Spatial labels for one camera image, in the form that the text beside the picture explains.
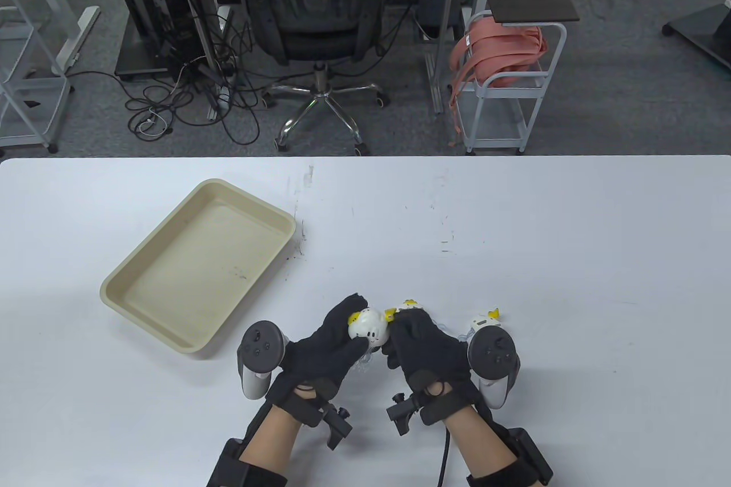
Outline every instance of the hand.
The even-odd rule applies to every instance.
[[[272,383],[267,401],[281,404],[296,391],[303,399],[330,401],[340,389],[353,364],[368,351],[368,339],[351,339],[348,318],[368,307],[368,301],[357,293],[327,313],[322,325],[306,339],[287,344],[282,372]],[[308,397],[314,388],[316,398]]]
[[[386,354],[389,369],[401,367],[413,391],[423,391],[436,382],[455,388],[470,381],[467,343],[444,333],[425,310],[397,312],[389,332],[381,351]]]
[[[401,367],[413,392],[425,394],[421,416],[427,424],[480,401],[480,391],[472,383],[467,343],[444,333],[425,310],[397,312],[389,333],[381,351],[389,369]]]

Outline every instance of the chair base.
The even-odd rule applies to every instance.
[[[340,106],[340,103],[338,103],[334,97],[335,95],[340,95],[342,93],[357,91],[376,92],[376,104],[381,108],[384,108],[389,104],[388,96],[383,92],[379,85],[376,85],[376,83],[361,83],[354,86],[332,87],[327,77],[327,64],[325,63],[314,65],[314,84],[311,88],[280,85],[278,83],[267,86],[262,93],[262,100],[267,108],[274,104],[274,98],[272,97],[273,92],[285,92],[307,96],[307,101],[305,101],[305,103],[303,103],[303,105],[300,106],[300,108],[298,108],[297,111],[295,111],[295,113],[287,119],[287,121],[285,121],[282,128],[279,130],[279,135],[277,135],[274,139],[277,150],[286,151],[287,140],[290,136],[290,132],[295,128],[300,120],[303,119],[314,106],[316,106],[316,104],[324,103],[330,107],[332,112],[335,113],[335,115],[350,131],[350,134],[355,141],[356,155],[369,155],[368,148],[363,143],[363,137],[360,135],[358,124],[355,123],[355,120],[350,116],[350,114],[347,114],[347,112],[344,111],[343,107]]]

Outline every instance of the small white figurine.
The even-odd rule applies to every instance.
[[[365,308],[355,312],[348,320],[348,334],[351,339],[363,336],[368,339],[368,346],[381,348],[388,340],[388,322],[382,312],[374,308]]]

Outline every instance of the black mount bracket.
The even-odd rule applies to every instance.
[[[395,423],[399,436],[409,432],[409,421],[413,414],[423,407],[417,396],[412,394],[405,399],[402,392],[397,393],[393,398],[395,405],[386,409],[389,419]]]
[[[330,427],[330,437],[327,439],[327,447],[335,450],[338,443],[348,437],[350,431],[353,430],[352,425],[345,419],[350,416],[348,409],[336,407],[331,403],[326,403],[322,407],[322,421]]]

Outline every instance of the wrist strap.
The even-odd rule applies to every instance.
[[[311,428],[316,427],[322,420],[322,411],[309,403],[308,400],[300,398],[294,392],[290,393],[282,403],[277,403],[276,406],[282,409],[282,411],[287,411],[295,418],[295,421],[302,422],[302,424],[308,425]]]
[[[284,487],[287,484],[284,476],[241,462],[238,458],[244,449],[241,440],[228,440],[207,487]]]
[[[455,412],[472,405],[459,392],[452,390],[444,396],[435,396],[428,404],[426,404],[421,412],[421,421],[429,426],[439,421],[444,421],[447,417],[451,417]]]
[[[537,472],[522,458],[490,476],[467,477],[470,487],[531,487],[537,481]]]

